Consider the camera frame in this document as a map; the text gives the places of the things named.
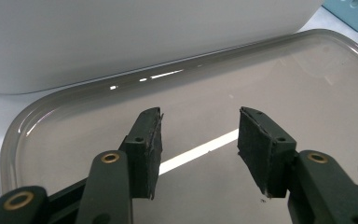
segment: blue object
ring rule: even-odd
[[[358,32],[358,0],[325,0],[323,6]]]

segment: black plastic part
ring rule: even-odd
[[[87,178],[48,197],[48,224],[75,223],[86,181]]]
[[[132,198],[154,198],[162,152],[161,120],[159,107],[145,110],[119,148],[129,158]]]
[[[295,139],[258,110],[242,107],[240,112],[239,155],[263,194],[284,198],[296,155]]]
[[[358,186],[332,157],[302,151],[296,175],[315,215],[314,223],[358,223]]]
[[[92,162],[76,218],[76,224],[90,223],[132,223],[125,152],[106,151]]]
[[[0,224],[46,223],[48,196],[43,188],[14,189],[0,197]]]

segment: transparent tray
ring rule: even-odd
[[[7,131],[1,190],[51,194],[85,178],[94,156],[117,149],[138,114],[160,106],[165,173],[154,201],[134,200],[135,223],[290,223],[287,199],[266,199],[237,155],[243,105],[277,121],[297,150],[335,157],[358,184],[358,45],[314,30],[36,101]]]

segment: white plastic box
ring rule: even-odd
[[[0,92],[41,91],[287,35],[322,2],[0,1]]]

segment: white object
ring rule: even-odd
[[[0,1],[0,92],[41,91],[287,35],[322,2]]]

